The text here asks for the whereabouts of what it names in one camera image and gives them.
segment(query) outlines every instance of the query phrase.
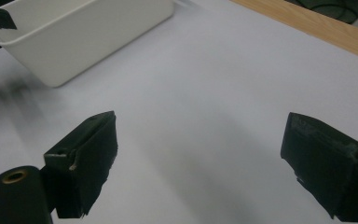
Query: white bowl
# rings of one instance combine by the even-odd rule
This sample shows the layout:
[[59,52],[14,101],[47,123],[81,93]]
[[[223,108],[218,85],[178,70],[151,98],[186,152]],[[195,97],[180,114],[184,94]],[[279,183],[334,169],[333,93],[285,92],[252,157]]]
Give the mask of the white bowl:
[[172,0],[16,0],[0,46],[57,87],[173,14]]

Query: white plastic container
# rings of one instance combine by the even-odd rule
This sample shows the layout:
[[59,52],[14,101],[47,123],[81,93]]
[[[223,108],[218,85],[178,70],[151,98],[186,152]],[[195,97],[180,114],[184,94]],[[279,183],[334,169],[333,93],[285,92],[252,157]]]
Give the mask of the white plastic container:
[[173,14],[172,0],[16,0],[0,46],[57,87]]

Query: white table surface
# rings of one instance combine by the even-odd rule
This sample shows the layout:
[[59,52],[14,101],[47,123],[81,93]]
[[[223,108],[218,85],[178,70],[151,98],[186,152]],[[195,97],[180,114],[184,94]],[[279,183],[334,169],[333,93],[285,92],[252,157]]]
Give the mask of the white table surface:
[[43,167],[108,110],[119,152],[102,194],[87,217],[54,223],[340,223],[280,149],[291,111],[358,140],[354,54],[228,0],[177,1],[172,18],[57,89],[0,49],[0,174]]

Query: black cable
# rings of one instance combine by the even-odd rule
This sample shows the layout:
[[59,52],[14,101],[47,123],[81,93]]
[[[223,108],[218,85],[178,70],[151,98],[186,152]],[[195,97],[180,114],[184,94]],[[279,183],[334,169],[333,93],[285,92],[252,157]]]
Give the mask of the black cable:
[[[348,21],[347,23],[349,23],[349,24],[354,23],[358,19],[358,13],[355,10],[351,9],[350,7],[344,7],[344,6],[337,5],[337,4],[321,4],[321,5],[318,5],[318,6],[315,6],[315,7],[311,7],[311,8],[309,8],[309,10],[315,11],[315,9],[320,8],[320,7],[340,7],[340,8],[344,9],[343,14],[345,14],[346,11],[351,12],[354,15],[355,19],[353,21]],[[343,15],[340,15],[340,16],[334,18],[334,19],[338,20],[342,16]]]
[[341,13],[337,17],[333,18],[335,20],[340,20],[341,21],[341,18],[346,14],[347,11],[351,12],[354,15],[354,18],[355,18],[353,21],[347,21],[347,23],[352,24],[358,19],[358,13],[355,10],[353,10],[352,8],[348,7],[347,4],[345,3],[345,0],[340,0],[341,4],[320,4],[320,5],[317,5],[317,6],[314,6],[314,7],[307,7],[301,0],[295,0],[295,1],[301,7],[304,7],[306,9],[309,9],[309,10],[312,10],[312,11],[315,11],[315,9],[321,8],[321,7],[339,7],[339,8],[342,8]]

